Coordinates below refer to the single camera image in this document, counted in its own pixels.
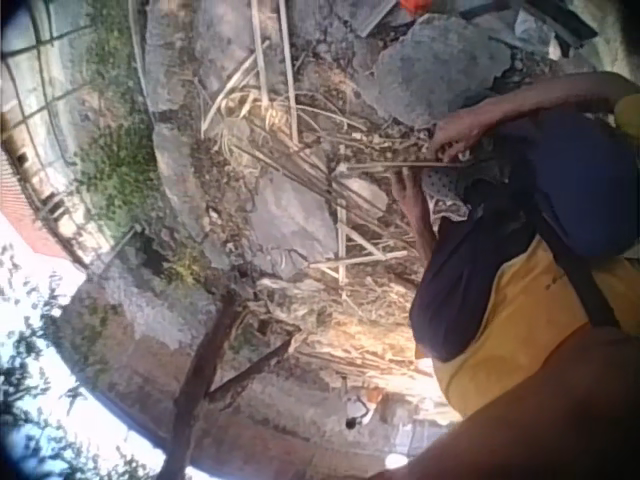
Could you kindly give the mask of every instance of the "red roof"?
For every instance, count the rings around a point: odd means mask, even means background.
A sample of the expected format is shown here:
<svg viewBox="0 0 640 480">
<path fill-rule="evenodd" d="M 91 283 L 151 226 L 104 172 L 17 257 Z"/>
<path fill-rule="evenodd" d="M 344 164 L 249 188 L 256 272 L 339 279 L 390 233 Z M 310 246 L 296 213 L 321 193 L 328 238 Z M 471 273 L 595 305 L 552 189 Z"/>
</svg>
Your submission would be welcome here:
<svg viewBox="0 0 640 480">
<path fill-rule="evenodd" d="M 0 153 L 0 212 L 35 253 L 69 259 L 64 249 L 37 219 L 4 152 Z"/>
</svg>

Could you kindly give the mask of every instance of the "backpack strap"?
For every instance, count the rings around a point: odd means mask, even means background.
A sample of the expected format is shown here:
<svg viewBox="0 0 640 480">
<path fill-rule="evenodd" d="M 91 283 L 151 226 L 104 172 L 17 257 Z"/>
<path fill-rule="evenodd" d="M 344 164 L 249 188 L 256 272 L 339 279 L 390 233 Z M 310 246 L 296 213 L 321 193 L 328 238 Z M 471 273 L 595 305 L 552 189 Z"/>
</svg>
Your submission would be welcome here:
<svg viewBox="0 0 640 480">
<path fill-rule="evenodd" d="M 620 323 L 604 293 L 596 283 L 586 258 L 577 255 L 544 217 L 535 201 L 526 193 L 514 195 L 525 217 L 547 244 L 556 264 L 564 270 L 582 303 L 592 327 L 616 327 Z"/>
</svg>

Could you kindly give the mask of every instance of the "tree trunk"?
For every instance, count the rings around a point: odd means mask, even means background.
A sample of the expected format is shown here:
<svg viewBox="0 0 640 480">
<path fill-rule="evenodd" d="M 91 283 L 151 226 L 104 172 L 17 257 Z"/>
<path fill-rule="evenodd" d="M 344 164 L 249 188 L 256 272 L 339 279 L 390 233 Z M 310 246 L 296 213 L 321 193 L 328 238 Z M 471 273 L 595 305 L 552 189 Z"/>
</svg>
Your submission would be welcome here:
<svg viewBox="0 0 640 480">
<path fill-rule="evenodd" d="M 281 343 L 280 346 L 271 350 L 269 353 L 263 355 L 254 363 L 249 365 L 238 375 L 230 378 L 215 390 L 209 392 L 207 394 L 207 401 L 209 403 L 219 403 L 229 398 L 229 401 L 221 408 L 221 410 L 229 408 L 233 405 L 235 400 L 242 395 L 242 392 L 246 390 L 253 378 L 273 368 L 287 355 L 291 348 L 293 339 L 293 336 L 290 337 L 288 340 Z"/>
<path fill-rule="evenodd" d="M 156 480 L 180 480 L 189 464 L 193 427 L 207 392 L 218 371 L 225 352 L 225 344 L 233 336 L 240 319 L 231 295 L 223 299 L 215 322 L 200 341 L 191 360 L 180 391 L 173 404 L 175 416 L 166 458 Z"/>
</svg>

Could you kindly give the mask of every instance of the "orange object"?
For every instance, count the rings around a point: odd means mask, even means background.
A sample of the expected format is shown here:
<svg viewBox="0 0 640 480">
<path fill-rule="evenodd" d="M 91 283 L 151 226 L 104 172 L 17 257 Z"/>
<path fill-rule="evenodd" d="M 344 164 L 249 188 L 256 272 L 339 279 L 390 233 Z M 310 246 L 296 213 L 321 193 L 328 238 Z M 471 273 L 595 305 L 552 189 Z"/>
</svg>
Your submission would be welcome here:
<svg viewBox="0 0 640 480">
<path fill-rule="evenodd" d="M 433 0 L 400 0 L 402 8 L 407 10 L 411 15 L 422 15 L 431 10 Z"/>
</svg>

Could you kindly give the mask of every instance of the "yellow shirt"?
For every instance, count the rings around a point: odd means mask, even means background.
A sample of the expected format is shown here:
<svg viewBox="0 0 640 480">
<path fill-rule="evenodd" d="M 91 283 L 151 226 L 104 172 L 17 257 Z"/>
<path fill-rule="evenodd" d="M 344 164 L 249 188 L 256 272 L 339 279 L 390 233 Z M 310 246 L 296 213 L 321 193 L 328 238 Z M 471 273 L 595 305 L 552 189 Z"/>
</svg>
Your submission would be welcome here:
<svg viewBox="0 0 640 480">
<path fill-rule="evenodd" d="M 616 108 L 616 123 L 640 139 L 638 121 L 640 95 L 627 97 Z M 616 258 L 593 273 L 623 330 L 640 335 L 640 272 Z M 474 343 L 450 362 L 434 360 L 438 383 L 466 417 L 535 373 L 564 339 L 586 325 L 573 286 L 536 237 L 527 252 L 498 272 Z"/>
</svg>

